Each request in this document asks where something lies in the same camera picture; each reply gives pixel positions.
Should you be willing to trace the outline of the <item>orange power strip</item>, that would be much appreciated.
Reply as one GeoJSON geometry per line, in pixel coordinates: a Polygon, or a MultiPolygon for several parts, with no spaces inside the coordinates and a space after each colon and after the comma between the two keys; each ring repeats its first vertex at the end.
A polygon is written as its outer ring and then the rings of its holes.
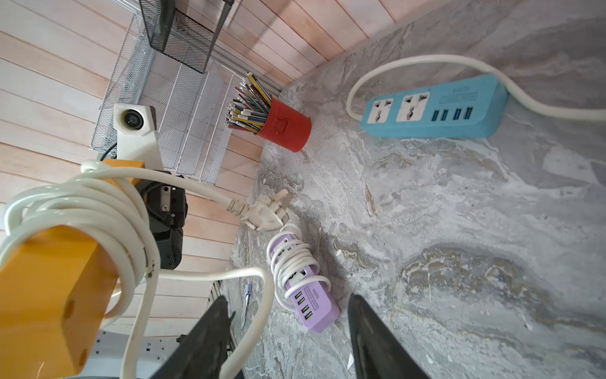
{"type": "Polygon", "coordinates": [[[68,182],[29,189],[6,207],[1,244],[1,376],[80,374],[98,331],[145,296],[127,344],[135,361],[160,268],[131,161],[87,162],[68,182]]]}

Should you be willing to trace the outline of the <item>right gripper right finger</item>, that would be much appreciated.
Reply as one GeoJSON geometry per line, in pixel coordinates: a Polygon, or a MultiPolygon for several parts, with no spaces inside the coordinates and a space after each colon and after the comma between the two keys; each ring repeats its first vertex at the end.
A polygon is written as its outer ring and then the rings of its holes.
{"type": "Polygon", "coordinates": [[[429,378],[361,295],[350,296],[347,314],[358,378],[429,378]]]}

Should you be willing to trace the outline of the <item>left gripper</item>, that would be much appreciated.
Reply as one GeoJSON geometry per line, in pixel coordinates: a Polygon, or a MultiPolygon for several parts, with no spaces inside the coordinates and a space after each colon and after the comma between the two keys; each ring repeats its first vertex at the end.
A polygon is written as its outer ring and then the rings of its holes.
{"type": "Polygon", "coordinates": [[[141,179],[136,185],[148,211],[151,233],[159,249],[161,268],[181,263],[188,205],[186,191],[166,183],[141,179]]]}

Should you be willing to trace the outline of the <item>teal power strip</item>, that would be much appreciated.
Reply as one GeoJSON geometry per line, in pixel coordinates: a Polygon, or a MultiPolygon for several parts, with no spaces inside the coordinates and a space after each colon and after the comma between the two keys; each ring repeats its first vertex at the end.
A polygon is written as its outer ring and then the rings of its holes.
{"type": "Polygon", "coordinates": [[[497,131],[508,98],[493,74],[377,96],[367,104],[361,129],[379,138],[487,138],[497,131]]]}

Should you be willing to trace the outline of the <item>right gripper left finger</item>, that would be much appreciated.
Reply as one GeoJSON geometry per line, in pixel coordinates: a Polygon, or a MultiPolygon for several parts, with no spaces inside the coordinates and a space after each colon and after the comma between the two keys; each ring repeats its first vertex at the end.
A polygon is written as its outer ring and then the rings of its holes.
{"type": "Polygon", "coordinates": [[[232,319],[227,299],[219,296],[151,378],[219,378],[232,319]]]}

